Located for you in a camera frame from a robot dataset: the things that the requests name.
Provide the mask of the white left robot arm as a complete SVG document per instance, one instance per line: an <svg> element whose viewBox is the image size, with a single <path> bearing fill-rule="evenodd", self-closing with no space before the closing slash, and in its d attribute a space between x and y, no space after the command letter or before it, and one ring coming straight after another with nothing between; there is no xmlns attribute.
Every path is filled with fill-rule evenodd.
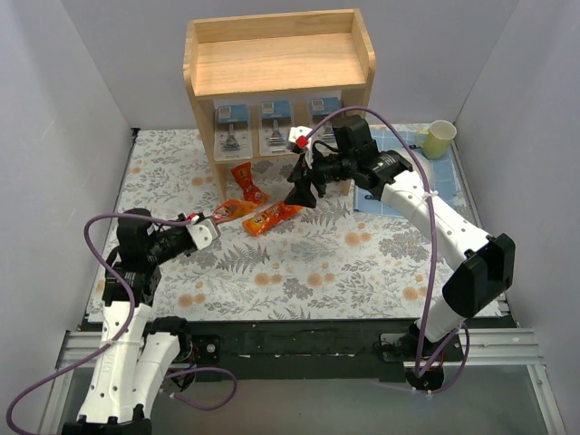
<svg viewBox="0 0 580 435"><path fill-rule="evenodd" d="M101 346L89 390L64 434L150 434L150 412L172 362L186 361L193 342L177 316L146 323L162 264L208 247L219 233L202 214L156 219L145 208L116 213L117 246L103 260Z"/></svg>

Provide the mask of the orange razor pack long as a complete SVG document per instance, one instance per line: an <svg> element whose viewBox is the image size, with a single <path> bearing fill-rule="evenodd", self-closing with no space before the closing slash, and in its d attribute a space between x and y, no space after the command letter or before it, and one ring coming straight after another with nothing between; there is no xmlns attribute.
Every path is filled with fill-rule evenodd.
<svg viewBox="0 0 580 435"><path fill-rule="evenodd" d="M227 223L246 216L255 209L256 204L251 201L229 199L212 212L212 217L217 224Z"/></svg>

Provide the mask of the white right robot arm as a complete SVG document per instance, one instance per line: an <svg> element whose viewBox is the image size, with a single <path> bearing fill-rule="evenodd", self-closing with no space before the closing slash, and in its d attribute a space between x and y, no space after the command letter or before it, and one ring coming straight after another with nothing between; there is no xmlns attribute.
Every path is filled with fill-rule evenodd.
<svg viewBox="0 0 580 435"><path fill-rule="evenodd" d="M315 208L331 182L354 184L396 209L431 242L431 255L443 256L452 276L436 303L427 301L421 317L392 345L399 354L430 360L447 337L474 317L513 281L516 246L506 234L496 237L472 225L430 186L418 155L408 145L401 150L378 148L367 121L357 115L333 124L335 144L328 155L314 144L315 131L293 127L287 147L297 154L285 198L292 206Z"/></svg>

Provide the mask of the wooden two-tier shelf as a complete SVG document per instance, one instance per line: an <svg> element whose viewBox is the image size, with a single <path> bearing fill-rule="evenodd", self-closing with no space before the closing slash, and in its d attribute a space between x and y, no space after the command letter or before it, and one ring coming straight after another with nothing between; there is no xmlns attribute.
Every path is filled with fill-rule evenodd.
<svg viewBox="0 0 580 435"><path fill-rule="evenodd" d="M214 158L217 101L338 91L344 106L367 106L375 71L357 9L190 21L183 78L219 196L227 164Z"/></svg>

